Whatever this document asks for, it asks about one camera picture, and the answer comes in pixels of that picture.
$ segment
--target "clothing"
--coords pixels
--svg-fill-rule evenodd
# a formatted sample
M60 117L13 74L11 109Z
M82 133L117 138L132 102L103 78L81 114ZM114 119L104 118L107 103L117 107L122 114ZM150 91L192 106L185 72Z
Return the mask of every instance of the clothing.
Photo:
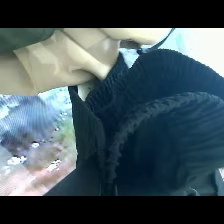
M103 80L116 62L121 40L155 44L169 31L170 28L2 28L0 53L5 53L0 55L0 93L37 95L96 78Z
M141 55L129 70L119 55L86 102L69 87L78 169L47 195L77 185L71 177L87 163L95 164L93 195L206 195L205 183L222 194L208 179L220 180L224 166L223 87L216 72L175 51Z

